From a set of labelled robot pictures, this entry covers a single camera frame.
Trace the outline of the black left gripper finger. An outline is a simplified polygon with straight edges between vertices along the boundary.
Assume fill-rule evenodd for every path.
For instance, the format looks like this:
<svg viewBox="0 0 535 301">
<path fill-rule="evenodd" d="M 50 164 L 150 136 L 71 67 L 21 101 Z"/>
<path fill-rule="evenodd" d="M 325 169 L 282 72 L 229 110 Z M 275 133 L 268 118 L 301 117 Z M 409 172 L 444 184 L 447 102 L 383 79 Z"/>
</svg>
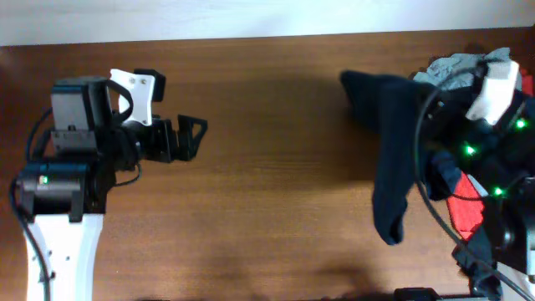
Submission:
<svg viewBox="0 0 535 301">
<path fill-rule="evenodd" d="M 134 69 L 134 74 L 149 75 L 152 78 L 152 102 L 162 102 L 165 95 L 166 76 L 155 69 Z"/>
<path fill-rule="evenodd" d="M 177 119 L 179 125 L 177 159 L 191 161 L 196 157 L 202 138 L 208 130 L 208 122 L 186 115 L 178 115 Z"/>
</svg>

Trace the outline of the dark navy blue shorts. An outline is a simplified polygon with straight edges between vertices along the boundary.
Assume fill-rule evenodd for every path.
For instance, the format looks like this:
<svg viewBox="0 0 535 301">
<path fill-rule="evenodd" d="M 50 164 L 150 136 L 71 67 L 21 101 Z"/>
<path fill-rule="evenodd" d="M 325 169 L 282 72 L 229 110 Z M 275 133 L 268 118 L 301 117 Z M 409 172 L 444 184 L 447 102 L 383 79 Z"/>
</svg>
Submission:
<svg viewBox="0 0 535 301">
<path fill-rule="evenodd" d="M 372 194 L 374 227 L 388 245 L 404 239 L 406 196 L 414 185 L 413 150 L 420 104 L 435 86 L 400 76 L 345 70 L 339 80 L 351 115 L 379 135 L 380 149 Z"/>
</svg>

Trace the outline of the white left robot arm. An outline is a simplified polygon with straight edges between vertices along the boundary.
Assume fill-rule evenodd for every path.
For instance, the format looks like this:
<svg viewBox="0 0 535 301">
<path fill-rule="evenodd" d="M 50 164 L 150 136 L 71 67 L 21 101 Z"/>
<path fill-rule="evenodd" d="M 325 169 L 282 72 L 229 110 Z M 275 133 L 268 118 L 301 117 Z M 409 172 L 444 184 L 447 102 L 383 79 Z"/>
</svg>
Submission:
<svg viewBox="0 0 535 301">
<path fill-rule="evenodd" d="M 89 300 L 107 196 L 120 171 L 141 162 L 191 161 L 205 135 L 203 119 L 165 120 L 152 111 L 164 98 L 165 75 L 153 69 L 109 77 L 61 79 L 25 149 L 25 167 L 8 198 L 25 238 L 29 300 Z"/>
</svg>

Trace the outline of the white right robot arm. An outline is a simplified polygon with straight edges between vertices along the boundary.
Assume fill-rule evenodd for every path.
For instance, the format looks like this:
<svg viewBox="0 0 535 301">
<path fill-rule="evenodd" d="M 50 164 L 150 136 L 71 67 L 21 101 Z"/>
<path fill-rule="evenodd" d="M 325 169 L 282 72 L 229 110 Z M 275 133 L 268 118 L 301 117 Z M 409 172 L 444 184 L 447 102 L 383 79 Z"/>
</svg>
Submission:
<svg viewBox="0 0 535 301">
<path fill-rule="evenodd" d="M 431 95 L 431 117 L 420 118 L 415 138 L 432 141 L 453 155 L 458 167 L 486 191 L 481 229 L 494 265 L 460 247 L 504 286 L 534 298 L 534 99 L 518 90 L 505 110 L 487 120 L 478 95 L 467 88 Z"/>
</svg>

